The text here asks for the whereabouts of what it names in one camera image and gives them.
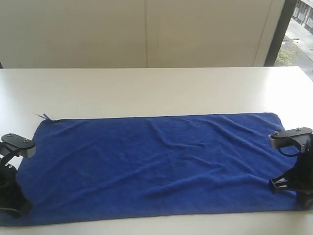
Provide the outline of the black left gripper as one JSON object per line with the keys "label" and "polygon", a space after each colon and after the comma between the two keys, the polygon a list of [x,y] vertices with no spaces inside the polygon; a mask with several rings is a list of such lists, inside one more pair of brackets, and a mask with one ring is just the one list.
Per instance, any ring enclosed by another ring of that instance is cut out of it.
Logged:
{"label": "black left gripper", "polygon": [[32,203],[25,197],[16,180],[17,170],[5,157],[0,159],[0,209],[19,218],[29,214]]}

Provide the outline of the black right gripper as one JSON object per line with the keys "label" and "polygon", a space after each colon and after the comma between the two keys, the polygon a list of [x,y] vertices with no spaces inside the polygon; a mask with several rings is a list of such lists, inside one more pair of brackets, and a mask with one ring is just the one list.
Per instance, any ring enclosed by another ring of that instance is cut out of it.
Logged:
{"label": "black right gripper", "polygon": [[268,182],[273,194],[296,191],[296,202],[303,210],[313,206],[313,151],[302,146],[293,168]]}

